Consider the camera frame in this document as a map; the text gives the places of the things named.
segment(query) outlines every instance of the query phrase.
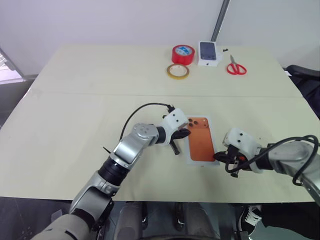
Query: smartphone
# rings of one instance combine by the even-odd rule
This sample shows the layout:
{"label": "smartphone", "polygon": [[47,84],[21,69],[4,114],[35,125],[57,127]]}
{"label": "smartphone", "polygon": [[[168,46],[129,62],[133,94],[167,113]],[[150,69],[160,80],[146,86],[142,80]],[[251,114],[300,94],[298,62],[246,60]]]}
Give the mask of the smartphone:
{"label": "smartphone", "polygon": [[216,48],[213,42],[200,42],[200,58],[203,60],[217,60]]}
{"label": "smartphone", "polygon": [[214,162],[215,150],[208,119],[205,117],[189,117],[187,128],[191,132],[188,136],[191,160]]}

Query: beige tabletop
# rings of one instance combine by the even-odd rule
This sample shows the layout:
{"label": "beige tabletop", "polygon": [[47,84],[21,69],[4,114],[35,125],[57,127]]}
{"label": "beige tabletop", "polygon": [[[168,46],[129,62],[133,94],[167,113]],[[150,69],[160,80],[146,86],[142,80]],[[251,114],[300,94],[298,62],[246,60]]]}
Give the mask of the beige tabletop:
{"label": "beige tabletop", "polygon": [[[32,88],[50,93],[134,96],[301,97],[279,63],[263,48],[228,46],[217,67],[188,66],[189,76],[166,73],[173,46],[68,45],[42,70]],[[230,75],[230,54],[247,68]]]}
{"label": "beige tabletop", "polygon": [[[300,97],[125,96],[47,93],[31,89],[0,131],[0,195],[71,200],[107,159],[128,115],[144,103],[174,104],[187,115],[212,121],[216,150],[225,133],[238,127],[266,146],[283,138],[315,134],[320,124]],[[150,106],[130,121],[160,123],[166,109]],[[115,200],[270,203],[312,198],[287,175],[241,171],[233,178],[224,166],[186,163],[170,146],[155,145],[123,181]]]}
{"label": "beige tabletop", "polygon": [[[233,127],[266,146],[292,136],[320,137],[320,122],[280,65],[265,50],[227,47],[218,67],[191,64],[190,75],[166,74],[172,46],[69,45],[60,49],[0,130],[0,196],[75,197],[107,159],[127,117],[140,105],[163,102],[186,115],[211,118],[216,151]],[[227,74],[232,54],[244,76]],[[159,124],[166,109],[149,106],[127,126]],[[306,202],[312,198],[291,177],[186,163],[170,146],[143,153],[115,200],[224,203]]]}

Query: window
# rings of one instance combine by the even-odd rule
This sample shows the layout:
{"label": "window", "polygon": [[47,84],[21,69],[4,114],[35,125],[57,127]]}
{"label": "window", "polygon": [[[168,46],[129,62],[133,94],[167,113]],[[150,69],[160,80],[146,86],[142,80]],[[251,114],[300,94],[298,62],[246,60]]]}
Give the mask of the window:
{"label": "window", "polygon": [[6,65],[6,59],[0,54],[0,85],[23,82],[23,78],[15,70],[10,70]]}

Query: black chair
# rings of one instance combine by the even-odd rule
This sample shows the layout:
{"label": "black chair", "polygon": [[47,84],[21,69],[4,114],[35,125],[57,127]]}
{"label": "black chair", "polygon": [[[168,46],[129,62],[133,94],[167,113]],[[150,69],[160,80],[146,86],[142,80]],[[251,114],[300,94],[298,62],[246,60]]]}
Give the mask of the black chair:
{"label": "black chair", "polygon": [[320,119],[320,71],[297,65],[290,65],[286,70],[292,75],[290,79]]}

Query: yellow tape roll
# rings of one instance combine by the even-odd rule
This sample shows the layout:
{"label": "yellow tape roll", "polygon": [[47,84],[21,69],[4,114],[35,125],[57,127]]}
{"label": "yellow tape roll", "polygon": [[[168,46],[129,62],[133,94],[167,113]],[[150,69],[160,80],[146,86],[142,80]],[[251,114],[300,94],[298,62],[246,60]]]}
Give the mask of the yellow tape roll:
{"label": "yellow tape roll", "polygon": [[166,68],[166,73],[173,79],[185,79],[189,75],[189,68],[182,64],[171,64]]}

